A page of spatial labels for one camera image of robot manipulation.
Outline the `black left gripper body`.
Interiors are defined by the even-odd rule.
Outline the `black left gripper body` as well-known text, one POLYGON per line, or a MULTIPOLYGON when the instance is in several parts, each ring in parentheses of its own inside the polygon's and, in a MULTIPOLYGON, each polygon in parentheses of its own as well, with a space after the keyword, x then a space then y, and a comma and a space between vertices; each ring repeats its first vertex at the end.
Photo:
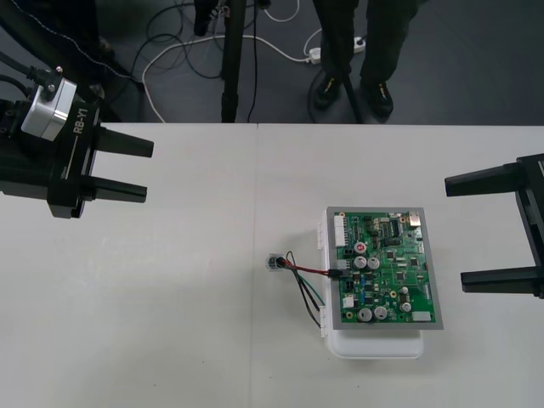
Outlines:
POLYGON ((87 200, 82 179, 94 162, 99 106, 72 103, 53 141, 22 130, 23 104, 1 102, 1 192, 47 202, 55 218, 79 218, 87 200))

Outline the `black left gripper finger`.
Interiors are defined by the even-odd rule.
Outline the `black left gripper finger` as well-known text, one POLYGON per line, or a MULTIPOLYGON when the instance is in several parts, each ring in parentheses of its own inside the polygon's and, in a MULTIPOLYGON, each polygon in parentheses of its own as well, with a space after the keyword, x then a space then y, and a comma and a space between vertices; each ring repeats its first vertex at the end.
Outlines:
POLYGON ((89 178, 94 199, 107 201, 145 202, 147 188, 106 178, 89 178))
POLYGON ((105 127, 98 129, 98 151, 107 153, 151 158, 154 143, 105 127))

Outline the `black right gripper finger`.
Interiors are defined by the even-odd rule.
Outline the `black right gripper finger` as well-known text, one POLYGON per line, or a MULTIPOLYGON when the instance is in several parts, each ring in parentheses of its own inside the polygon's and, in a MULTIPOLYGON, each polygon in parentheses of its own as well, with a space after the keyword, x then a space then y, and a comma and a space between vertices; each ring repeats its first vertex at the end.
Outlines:
POLYGON ((463 272, 461 283, 466 293, 535 294, 536 267, 463 272))
POLYGON ((517 163, 508 163, 445 179, 447 196, 478 196, 514 192, 523 187, 517 163))

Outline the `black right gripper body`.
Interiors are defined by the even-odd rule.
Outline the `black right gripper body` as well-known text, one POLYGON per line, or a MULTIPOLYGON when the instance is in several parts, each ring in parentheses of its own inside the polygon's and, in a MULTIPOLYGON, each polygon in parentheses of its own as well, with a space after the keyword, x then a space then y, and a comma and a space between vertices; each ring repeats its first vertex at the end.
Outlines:
POLYGON ((543 297, 543 154, 519 157, 521 173, 516 193, 518 209, 530 250, 535 260, 532 291, 543 297))

